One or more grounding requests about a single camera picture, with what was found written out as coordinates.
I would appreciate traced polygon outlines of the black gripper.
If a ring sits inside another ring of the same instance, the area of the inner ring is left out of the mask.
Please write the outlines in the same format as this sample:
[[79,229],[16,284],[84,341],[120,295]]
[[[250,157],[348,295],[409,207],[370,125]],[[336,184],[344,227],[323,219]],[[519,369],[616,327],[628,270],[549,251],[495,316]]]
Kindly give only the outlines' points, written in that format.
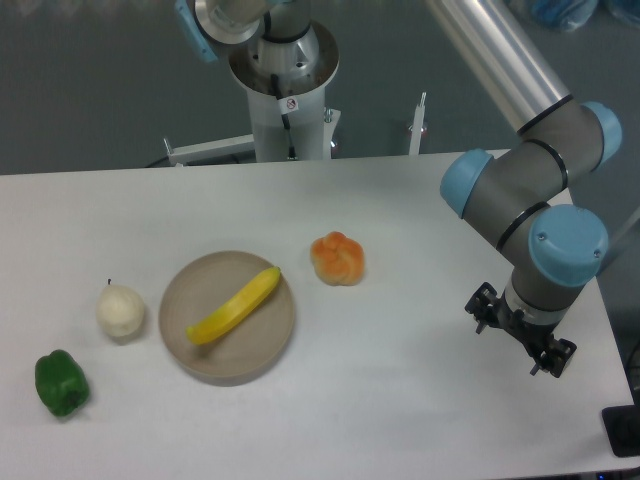
[[475,332],[480,335],[486,328],[500,329],[518,340],[534,360],[530,374],[545,372],[560,378],[571,362],[577,345],[552,334],[557,321],[535,324],[528,321],[526,311],[510,307],[507,299],[499,295],[488,282],[482,283],[465,305],[465,311],[476,322]]

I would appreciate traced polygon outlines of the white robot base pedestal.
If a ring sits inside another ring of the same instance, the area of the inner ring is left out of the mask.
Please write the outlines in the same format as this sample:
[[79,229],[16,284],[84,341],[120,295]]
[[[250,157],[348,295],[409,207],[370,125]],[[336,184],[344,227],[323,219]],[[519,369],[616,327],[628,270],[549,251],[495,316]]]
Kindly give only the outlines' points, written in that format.
[[289,43],[259,38],[232,54],[229,65],[247,95],[258,162],[331,157],[340,112],[326,106],[339,67],[329,30],[313,21]]

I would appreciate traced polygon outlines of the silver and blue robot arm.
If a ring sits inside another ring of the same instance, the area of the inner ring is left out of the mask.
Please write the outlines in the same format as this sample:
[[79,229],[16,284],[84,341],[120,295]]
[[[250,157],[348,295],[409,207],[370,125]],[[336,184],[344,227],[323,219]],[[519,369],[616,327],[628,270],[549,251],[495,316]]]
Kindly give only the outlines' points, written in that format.
[[[616,153],[621,125],[602,104],[574,100],[502,2],[428,7],[521,139],[501,157],[464,153],[441,181],[449,207],[513,266],[502,293],[484,284],[466,309],[559,376],[576,347],[554,329],[600,270],[609,235],[591,211],[552,199]],[[178,1],[174,10],[195,53],[225,56],[245,89],[257,160],[330,157],[324,90],[339,53],[308,2]]]

